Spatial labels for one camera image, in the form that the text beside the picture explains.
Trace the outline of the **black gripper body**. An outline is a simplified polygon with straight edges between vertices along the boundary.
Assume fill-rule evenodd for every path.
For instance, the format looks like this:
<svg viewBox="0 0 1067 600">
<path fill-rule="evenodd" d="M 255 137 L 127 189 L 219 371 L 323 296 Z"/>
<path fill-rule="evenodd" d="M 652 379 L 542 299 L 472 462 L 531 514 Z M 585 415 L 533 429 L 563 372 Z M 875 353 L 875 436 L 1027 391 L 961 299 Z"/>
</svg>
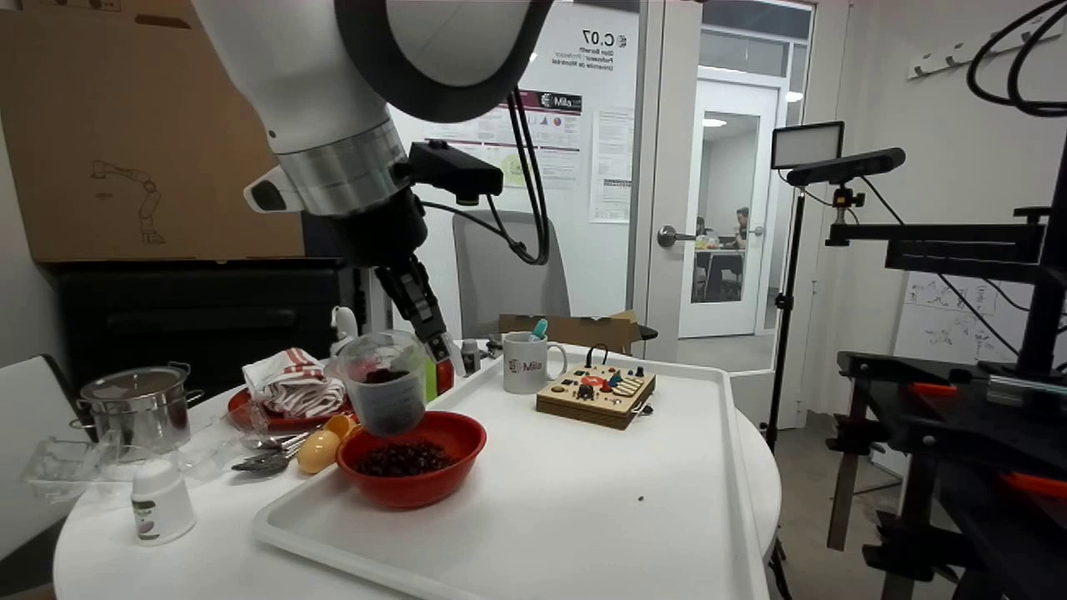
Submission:
<svg viewBox="0 0 1067 600">
<path fill-rule="evenodd" d="M 411 189 L 402 189 L 366 214 L 301 216 L 301 225 L 311 256 L 344 261 L 352 267 L 402 263 L 426 239 L 425 205 Z"/>
</svg>

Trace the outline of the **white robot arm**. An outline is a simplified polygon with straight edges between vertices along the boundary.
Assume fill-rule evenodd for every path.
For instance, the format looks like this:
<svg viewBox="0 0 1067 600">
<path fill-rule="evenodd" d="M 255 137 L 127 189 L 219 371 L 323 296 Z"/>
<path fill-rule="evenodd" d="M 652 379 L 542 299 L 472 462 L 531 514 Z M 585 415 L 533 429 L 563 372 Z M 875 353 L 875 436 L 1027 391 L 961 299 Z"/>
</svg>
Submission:
<svg viewBox="0 0 1067 600">
<path fill-rule="evenodd" d="M 447 359 L 447 327 L 417 261 L 415 183 L 476 203 L 503 173 L 442 141 L 405 146 L 391 106 L 465 124 L 518 102 L 554 0 L 193 0 L 238 93 L 255 106 L 279 181 L 248 187 L 338 231 L 417 340 Z"/>
</svg>

